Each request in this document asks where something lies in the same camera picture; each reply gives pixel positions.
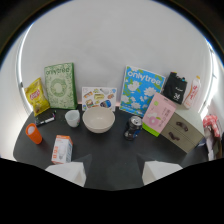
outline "green onlytree box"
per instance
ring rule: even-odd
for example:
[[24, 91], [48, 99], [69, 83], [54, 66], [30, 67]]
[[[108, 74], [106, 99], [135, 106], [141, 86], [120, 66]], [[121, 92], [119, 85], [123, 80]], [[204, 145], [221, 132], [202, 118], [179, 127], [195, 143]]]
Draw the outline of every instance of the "green onlytree box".
[[76, 109], [74, 64], [64, 63], [44, 68], [45, 85], [51, 108]]

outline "beige box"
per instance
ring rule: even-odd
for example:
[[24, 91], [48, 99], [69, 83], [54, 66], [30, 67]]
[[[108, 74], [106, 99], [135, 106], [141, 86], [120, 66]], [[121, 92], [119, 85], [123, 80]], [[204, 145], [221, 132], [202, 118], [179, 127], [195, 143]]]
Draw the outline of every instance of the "beige box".
[[184, 105], [178, 104], [176, 106], [176, 111], [161, 135], [189, 153], [204, 138], [202, 119], [193, 108], [186, 109]]
[[54, 164], [70, 163], [73, 142], [70, 136], [57, 135], [51, 161]]

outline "product packaging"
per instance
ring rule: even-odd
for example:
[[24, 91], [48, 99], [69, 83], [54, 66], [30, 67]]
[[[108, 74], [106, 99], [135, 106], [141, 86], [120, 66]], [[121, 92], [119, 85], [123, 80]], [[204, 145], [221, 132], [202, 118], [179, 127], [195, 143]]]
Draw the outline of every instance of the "product packaging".
[[73, 142], [69, 136], [57, 135], [51, 161], [54, 164], [71, 162]]

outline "small yellow package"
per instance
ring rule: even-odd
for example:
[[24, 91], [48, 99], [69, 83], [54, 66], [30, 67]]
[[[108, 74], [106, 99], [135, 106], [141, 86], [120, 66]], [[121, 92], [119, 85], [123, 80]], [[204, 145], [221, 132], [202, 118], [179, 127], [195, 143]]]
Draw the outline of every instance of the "small yellow package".
[[35, 117], [50, 108], [50, 104], [43, 93], [41, 78], [35, 80], [27, 88], [24, 88], [24, 91], [28, 102], [33, 106]]

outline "black bag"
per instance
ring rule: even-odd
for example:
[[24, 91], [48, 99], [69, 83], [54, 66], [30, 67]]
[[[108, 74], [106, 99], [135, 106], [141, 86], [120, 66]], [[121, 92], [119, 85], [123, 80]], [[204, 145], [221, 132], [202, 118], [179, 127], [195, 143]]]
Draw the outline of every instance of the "black bag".
[[185, 78], [179, 78], [177, 73], [171, 72], [165, 84], [163, 95], [175, 103], [182, 104], [186, 88]]

